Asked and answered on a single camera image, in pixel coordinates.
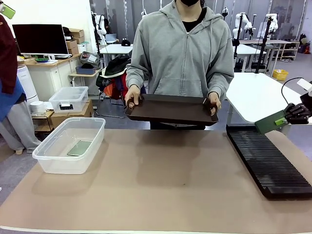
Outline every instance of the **computer monitor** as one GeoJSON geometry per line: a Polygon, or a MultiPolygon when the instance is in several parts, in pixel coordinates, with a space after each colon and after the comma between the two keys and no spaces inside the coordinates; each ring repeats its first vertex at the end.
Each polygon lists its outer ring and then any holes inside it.
{"type": "Polygon", "coordinates": [[[13,30],[21,54],[68,54],[63,28],[60,24],[15,24],[13,30]]]}

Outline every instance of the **white cabinet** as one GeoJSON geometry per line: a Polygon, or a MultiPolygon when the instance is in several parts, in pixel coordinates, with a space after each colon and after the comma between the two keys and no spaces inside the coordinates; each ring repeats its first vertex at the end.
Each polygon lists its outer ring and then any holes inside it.
{"type": "Polygon", "coordinates": [[[48,101],[61,87],[71,86],[68,75],[76,70],[78,61],[79,57],[61,60],[55,65],[25,63],[40,101],[48,101]]]}

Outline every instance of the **gray hoodie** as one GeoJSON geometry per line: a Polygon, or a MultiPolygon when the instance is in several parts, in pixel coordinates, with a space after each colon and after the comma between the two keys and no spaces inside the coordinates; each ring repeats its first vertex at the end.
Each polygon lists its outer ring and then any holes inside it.
{"type": "Polygon", "coordinates": [[[217,92],[221,100],[234,77],[232,35],[220,14],[210,8],[189,33],[175,0],[144,17],[136,30],[127,86],[149,94],[206,97],[217,92]]]}

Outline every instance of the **gray sweatpants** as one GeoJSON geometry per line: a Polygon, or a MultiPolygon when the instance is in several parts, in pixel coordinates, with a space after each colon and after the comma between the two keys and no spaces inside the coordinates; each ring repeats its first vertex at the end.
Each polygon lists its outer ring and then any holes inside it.
{"type": "Polygon", "coordinates": [[[0,122],[0,134],[12,150],[35,149],[41,142],[35,136],[33,121],[26,101],[12,106],[0,122]]]}

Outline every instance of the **yellow basket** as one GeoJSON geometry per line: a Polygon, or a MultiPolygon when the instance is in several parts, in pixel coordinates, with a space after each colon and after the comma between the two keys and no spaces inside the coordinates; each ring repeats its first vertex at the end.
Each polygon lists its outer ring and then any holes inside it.
{"type": "Polygon", "coordinates": [[[273,72],[273,78],[277,80],[286,80],[286,77],[288,75],[288,72],[281,69],[276,69],[273,72]]]}

